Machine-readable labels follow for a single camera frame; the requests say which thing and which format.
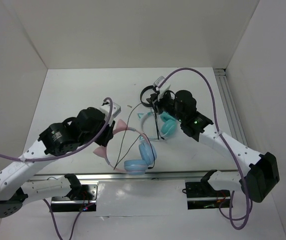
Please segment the pink blue cat-ear headphones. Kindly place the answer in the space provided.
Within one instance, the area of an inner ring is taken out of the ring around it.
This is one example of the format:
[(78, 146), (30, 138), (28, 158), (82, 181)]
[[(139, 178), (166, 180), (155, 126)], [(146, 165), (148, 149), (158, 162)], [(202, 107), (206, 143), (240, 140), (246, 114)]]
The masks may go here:
[(121, 151), (120, 158), (117, 159), (109, 147), (99, 146), (93, 150), (93, 154), (102, 158), (113, 171), (128, 175), (143, 175), (149, 168), (153, 167), (157, 159), (157, 152), (152, 141), (140, 130), (128, 126), (123, 120), (116, 123), (113, 135), (117, 140), (121, 140), (123, 133), (127, 133), (133, 141), (128, 144), (125, 150)]

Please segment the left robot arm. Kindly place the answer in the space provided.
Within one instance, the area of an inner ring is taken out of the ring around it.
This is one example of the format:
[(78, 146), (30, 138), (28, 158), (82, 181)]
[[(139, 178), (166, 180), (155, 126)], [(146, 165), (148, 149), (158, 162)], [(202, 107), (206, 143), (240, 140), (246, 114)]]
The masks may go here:
[(114, 119), (120, 112), (120, 106), (110, 104), (83, 109), (76, 117), (51, 124), (25, 153), (13, 157), (13, 163), (0, 171), (0, 219), (38, 200), (77, 199), (84, 189), (73, 173), (39, 182), (30, 179), (47, 165), (92, 143), (105, 147), (113, 137)]

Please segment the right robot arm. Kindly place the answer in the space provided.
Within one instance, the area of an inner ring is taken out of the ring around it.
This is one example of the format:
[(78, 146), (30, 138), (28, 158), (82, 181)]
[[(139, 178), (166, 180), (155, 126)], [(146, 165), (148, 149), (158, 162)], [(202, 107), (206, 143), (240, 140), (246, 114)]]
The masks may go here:
[(260, 203), (279, 182), (276, 157), (262, 154), (243, 145), (226, 133), (219, 131), (213, 121), (201, 114), (196, 99), (187, 90), (180, 90), (171, 97), (166, 91), (162, 97), (157, 93), (147, 99), (157, 112), (166, 112), (180, 122), (182, 131), (190, 138), (202, 143), (230, 159), (236, 159), (240, 167), (237, 173), (219, 170), (209, 171), (203, 178), (201, 190), (206, 196), (217, 191), (242, 191), (250, 200)]

